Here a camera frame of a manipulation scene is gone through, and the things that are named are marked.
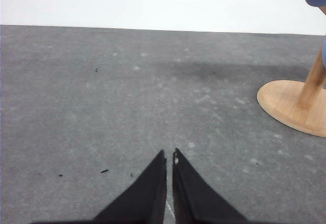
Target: wooden leg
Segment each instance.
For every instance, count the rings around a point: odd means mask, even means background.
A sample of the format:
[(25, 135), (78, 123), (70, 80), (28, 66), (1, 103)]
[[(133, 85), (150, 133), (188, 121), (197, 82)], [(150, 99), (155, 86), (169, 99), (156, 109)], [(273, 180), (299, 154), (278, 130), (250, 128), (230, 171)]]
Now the wooden leg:
[(326, 14), (326, 6), (321, 6), (319, 8), (324, 14)]
[(302, 89), (298, 105), (311, 107), (318, 99), (319, 93), (326, 82), (326, 69), (322, 64), (321, 49), (312, 65), (305, 85)]
[(305, 83), (276, 80), (257, 93), (260, 106), (272, 117), (296, 130), (326, 137), (326, 69), (321, 50)]

